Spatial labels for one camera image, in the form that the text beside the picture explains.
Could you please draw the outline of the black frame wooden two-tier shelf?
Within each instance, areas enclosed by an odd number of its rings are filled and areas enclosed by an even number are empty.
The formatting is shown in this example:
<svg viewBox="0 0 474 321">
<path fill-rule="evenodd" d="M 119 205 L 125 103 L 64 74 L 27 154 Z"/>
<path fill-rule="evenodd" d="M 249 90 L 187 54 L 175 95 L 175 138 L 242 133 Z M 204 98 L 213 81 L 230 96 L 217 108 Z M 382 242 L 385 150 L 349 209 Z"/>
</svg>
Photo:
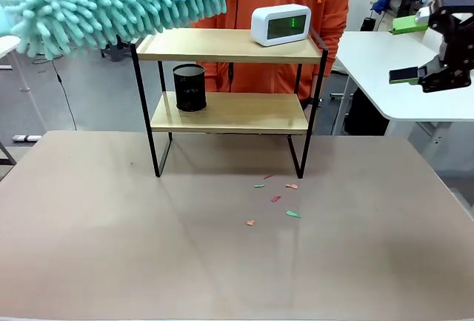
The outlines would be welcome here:
<svg viewBox="0 0 474 321">
<path fill-rule="evenodd" d="M 130 43 L 133 67 L 144 117 L 154 174 L 163 173 L 174 133 L 227 133 L 285 135 L 298 178 L 303 178 L 312 138 L 316 107 L 306 117 L 298 94 L 209 93 L 207 109 L 180 117 L 172 108 L 175 94 L 168 91 L 164 77 L 165 61 L 304 64 L 319 67 L 316 91 L 321 89 L 328 48 L 312 31 L 299 42 L 263 47 L 251 38 L 249 30 L 182 28 L 165 30 Z M 162 97 L 155 113 L 149 114 L 142 61 L 157 62 Z"/>
</svg>

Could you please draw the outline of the white digital clock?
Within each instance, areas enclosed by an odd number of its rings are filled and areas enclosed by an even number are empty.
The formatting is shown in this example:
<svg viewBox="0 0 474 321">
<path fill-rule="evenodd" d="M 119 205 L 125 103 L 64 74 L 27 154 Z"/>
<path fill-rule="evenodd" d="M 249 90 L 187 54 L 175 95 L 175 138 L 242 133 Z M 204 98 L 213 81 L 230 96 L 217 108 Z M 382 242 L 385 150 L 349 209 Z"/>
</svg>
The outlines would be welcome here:
<svg viewBox="0 0 474 321">
<path fill-rule="evenodd" d="M 251 17 L 251 37 L 263 47 L 305 39 L 310 29 L 311 10 L 300 4 L 259 7 Z"/>
</svg>

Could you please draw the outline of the black computer tower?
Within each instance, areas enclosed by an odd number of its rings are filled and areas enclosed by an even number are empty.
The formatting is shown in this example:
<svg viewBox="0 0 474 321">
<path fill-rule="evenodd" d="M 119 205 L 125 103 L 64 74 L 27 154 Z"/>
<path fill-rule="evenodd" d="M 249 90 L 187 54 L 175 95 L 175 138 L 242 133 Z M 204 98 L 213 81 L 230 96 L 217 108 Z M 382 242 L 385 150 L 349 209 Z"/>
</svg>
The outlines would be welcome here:
<svg viewBox="0 0 474 321">
<path fill-rule="evenodd" d="M 360 88 L 353 94 L 344 123 L 346 133 L 353 136 L 383 136 L 389 120 L 384 118 Z"/>
</svg>

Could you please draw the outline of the small white side table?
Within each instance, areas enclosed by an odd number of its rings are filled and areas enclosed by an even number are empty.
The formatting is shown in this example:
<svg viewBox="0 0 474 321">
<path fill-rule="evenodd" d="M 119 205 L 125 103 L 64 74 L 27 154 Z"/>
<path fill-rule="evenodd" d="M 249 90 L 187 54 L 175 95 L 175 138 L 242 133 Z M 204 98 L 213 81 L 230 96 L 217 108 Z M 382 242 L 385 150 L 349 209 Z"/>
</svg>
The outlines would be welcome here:
<svg viewBox="0 0 474 321">
<path fill-rule="evenodd" d="M 16 75 L 16 83 L 18 88 L 22 91 L 23 87 L 21 86 L 23 79 L 21 78 L 21 72 L 19 70 L 19 63 L 15 55 L 15 50 L 19 46 L 21 39 L 17 36 L 0 36 L 0 59 L 7 57 L 12 71 Z"/>
</svg>

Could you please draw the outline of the large white side table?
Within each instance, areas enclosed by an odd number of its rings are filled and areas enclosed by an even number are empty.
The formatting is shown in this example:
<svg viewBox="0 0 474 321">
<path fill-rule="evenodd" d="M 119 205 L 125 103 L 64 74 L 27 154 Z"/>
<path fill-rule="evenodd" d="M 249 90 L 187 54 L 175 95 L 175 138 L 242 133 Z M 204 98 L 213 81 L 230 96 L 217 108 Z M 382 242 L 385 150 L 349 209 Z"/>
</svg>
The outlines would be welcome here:
<svg viewBox="0 0 474 321">
<path fill-rule="evenodd" d="M 418 85 L 389 83 L 390 70 L 421 66 L 434 55 L 411 34 L 346 31 L 337 59 L 390 121 L 385 135 L 406 139 L 417 122 L 474 122 L 474 82 L 435 93 L 424 93 Z"/>
</svg>

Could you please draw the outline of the black mesh pen cup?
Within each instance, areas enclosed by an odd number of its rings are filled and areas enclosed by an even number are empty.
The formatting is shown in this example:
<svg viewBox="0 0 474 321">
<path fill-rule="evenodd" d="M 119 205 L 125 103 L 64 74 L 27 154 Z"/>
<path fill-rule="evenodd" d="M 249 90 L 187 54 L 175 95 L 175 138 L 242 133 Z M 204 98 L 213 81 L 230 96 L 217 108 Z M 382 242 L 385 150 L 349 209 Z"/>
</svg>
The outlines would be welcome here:
<svg viewBox="0 0 474 321">
<path fill-rule="evenodd" d="M 173 68 L 176 107 L 184 112 L 206 108 L 204 68 L 198 64 L 180 64 Z"/>
</svg>

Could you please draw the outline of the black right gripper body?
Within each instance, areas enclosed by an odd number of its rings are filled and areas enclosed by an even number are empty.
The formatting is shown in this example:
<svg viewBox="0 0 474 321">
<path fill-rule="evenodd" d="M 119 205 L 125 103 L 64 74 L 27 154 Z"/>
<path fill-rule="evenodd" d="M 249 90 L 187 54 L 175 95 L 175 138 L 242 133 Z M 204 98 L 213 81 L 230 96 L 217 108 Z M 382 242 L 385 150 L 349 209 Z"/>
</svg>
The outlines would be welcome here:
<svg viewBox="0 0 474 321">
<path fill-rule="evenodd" d="M 474 69 L 474 32 L 443 35 L 439 50 L 440 62 L 451 69 Z"/>
</svg>

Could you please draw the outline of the person in orange hoodie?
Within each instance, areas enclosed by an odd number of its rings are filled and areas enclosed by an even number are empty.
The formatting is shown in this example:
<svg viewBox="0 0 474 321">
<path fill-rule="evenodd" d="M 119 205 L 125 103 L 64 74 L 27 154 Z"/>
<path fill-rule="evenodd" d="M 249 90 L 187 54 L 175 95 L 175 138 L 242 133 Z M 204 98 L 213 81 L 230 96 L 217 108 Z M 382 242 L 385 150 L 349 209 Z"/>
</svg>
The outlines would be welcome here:
<svg viewBox="0 0 474 321">
<path fill-rule="evenodd" d="M 324 71 L 329 76 L 336 59 L 338 43 L 347 26 L 350 0 L 226 0 L 227 12 L 202 19 L 200 28 L 248 29 L 253 11 L 259 7 L 300 4 L 311 10 L 311 26 L 328 48 Z M 205 62 L 208 91 L 243 93 L 297 93 L 301 101 L 309 99 L 318 78 L 315 64 L 259 64 Z"/>
</svg>

